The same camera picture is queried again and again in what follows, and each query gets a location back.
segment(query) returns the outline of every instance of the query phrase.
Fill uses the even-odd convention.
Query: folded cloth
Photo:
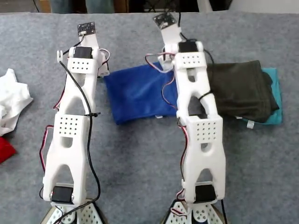
[[[264,123],[279,109],[259,61],[215,64],[207,71],[220,115]]]
[[[276,69],[263,69],[263,71],[269,73],[272,79],[271,88],[274,104],[272,100],[269,101],[269,116],[271,110],[279,107],[278,110],[274,110],[274,113],[264,124],[280,124],[282,121],[282,106]],[[110,76],[104,77],[112,115],[116,124],[155,115],[175,116],[176,110],[165,103],[161,97],[161,88],[171,80],[172,75],[173,72],[161,74],[149,65],[142,65],[116,71],[111,73]],[[164,95],[173,105],[176,105],[178,96],[175,82],[165,88]]]
[[[13,69],[0,77],[0,136],[15,129],[21,111],[33,100],[27,84],[18,83]]]

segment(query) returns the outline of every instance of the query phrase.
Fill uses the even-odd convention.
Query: circuit board
[[[78,36],[95,34],[94,22],[82,23],[78,25]]]
[[[160,29],[165,29],[175,23],[177,21],[170,13],[163,13],[160,15],[157,15],[153,18],[154,22],[158,25]]]

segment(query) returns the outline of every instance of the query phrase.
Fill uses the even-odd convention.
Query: robotic arm
[[[177,118],[185,128],[188,139],[182,164],[181,193],[184,193],[185,215],[188,224],[202,223],[208,220],[208,206],[211,207],[225,195],[226,159],[222,144],[222,117],[217,113],[215,98],[211,93],[202,43],[183,42],[181,28],[171,14],[158,15],[154,21],[161,29],[165,52],[169,53],[159,56],[158,60],[164,70],[174,68],[178,90]],[[194,76],[195,82],[191,82],[188,76]],[[197,97],[203,105],[206,111],[204,116],[189,115],[191,96]],[[199,180],[204,169],[210,170],[213,176],[211,182]]]
[[[101,76],[109,74],[106,63],[108,59],[100,52],[94,22],[78,25],[78,35],[81,46],[70,48],[67,67],[62,63],[62,51],[57,52],[57,62],[67,71],[67,77],[59,111],[55,115],[53,139],[43,178],[43,199],[51,202],[52,206],[59,206],[63,213],[71,212],[86,203],[85,145],[87,142],[89,148],[92,116],[96,115],[96,82],[99,72]],[[76,99],[81,100],[85,115],[75,115],[72,111]],[[63,165],[69,167],[73,183],[57,183],[57,174]],[[87,209],[70,213],[69,220],[62,219],[62,223],[72,223],[75,220],[76,223],[81,223],[80,217],[84,212],[88,212]],[[94,219],[96,223],[102,223],[98,215]],[[49,222],[56,221],[57,217],[54,217],[52,222],[51,219]]]

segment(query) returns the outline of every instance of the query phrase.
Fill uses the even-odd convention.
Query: perforated panel
[[[176,202],[173,206],[176,210],[186,213],[186,209],[184,208],[181,202]],[[193,217],[197,223],[204,223],[208,221],[208,224],[223,224],[219,216],[217,215],[214,208],[210,205],[200,205],[197,204],[193,209]],[[185,216],[179,217],[173,213],[170,213],[168,217],[166,217],[165,224],[190,224],[191,221],[187,222],[187,218]]]
[[[59,219],[61,215],[62,215],[61,211],[59,209],[55,209],[51,217],[47,221],[47,224],[55,223],[55,221]],[[62,219],[62,224],[71,224],[74,221],[74,218],[75,218],[75,213],[72,213],[71,215],[67,215],[65,218]],[[80,219],[80,224],[103,224],[93,204],[84,207],[84,210],[82,211],[79,219]]]
[[[51,217],[47,221],[47,224],[53,224],[57,219],[59,219],[62,216],[61,210],[55,209],[52,213]],[[75,213],[71,213],[70,215],[67,215],[62,219],[63,224],[71,224],[75,219]]]
[[[91,74],[94,73],[96,67],[97,62],[94,59],[70,57],[67,63],[67,68],[73,73]]]
[[[217,121],[200,121],[197,123],[197,141],[212,142],[217,139]]]
[[[176,202],[173,205],[173,208],[180,211],[180,212],[182,212],[182,213],[187,212],[181,202]],[[186,218],[186,216],[177,216],[173,213],[170,213],[169,216],[166,219],[165,224],[187,224],[187,218]]]
[[[55,116],[55,131],[63,137],[75,137],[81,134],[85,116],[57,114]]]
[[[205,55],[202,52],[178,53],[175,62],[176,69],[206,67]]]
[[[222,140],[222,118],[200,119],[197,116],[187,118],[187,127],[190,129],[191,139],[199,143],[211,143]]]

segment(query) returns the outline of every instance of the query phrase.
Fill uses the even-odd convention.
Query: dark green cloth
[[[208,65],[218,113],[264,123],[279,109],[259,61]]]

